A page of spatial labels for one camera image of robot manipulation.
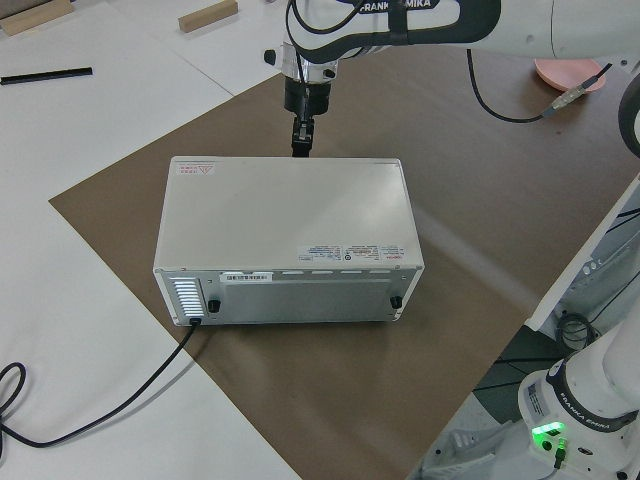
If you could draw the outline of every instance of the pink bowl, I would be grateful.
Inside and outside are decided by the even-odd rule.
[[[590,59],[550,60],[536,58],[534,63],[540,78],[562,92],[579,85],[602,70],[598,62]],[[602,88],[607,81],[605,77],[606,75],[600,77],[596,83],[587,88],[587,92],[594,92]]]

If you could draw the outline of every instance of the brown mat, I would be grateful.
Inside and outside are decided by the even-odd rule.
[[[530,60],[476,61],[503,113],[555,97]],[[403,319],[203,328],[188,349],[303,478],[406,476],[629,185],[638,160],[616,123],[628,78],[608,76],[603,91],[522,126],[480,109],[462,50],[342,63],[313,154],[402,160],[428,264]],[[175,337],[184,330],[151,275],[169,159],[288,156],[282,95],[281,78],[258,85],[51,201]],[[504,294],[511,283],[518,301]]]

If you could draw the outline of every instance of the green indicator light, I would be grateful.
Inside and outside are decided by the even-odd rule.
[[[531,430],[531,433],[534,436],[537,436],[547,432],[552,432],[554,430],[563,430],[563,429],[564,429],[564,423],[553,422],[553,423],[548,423],[546,425],[542,425],[541,427],[536,427],[533,430]]]

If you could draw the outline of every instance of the ventilation grille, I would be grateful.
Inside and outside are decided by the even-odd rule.
[[[198,279],[172,278],[171,281],[184,316],[187,318],[202,318],[204,316],[204,308]]]

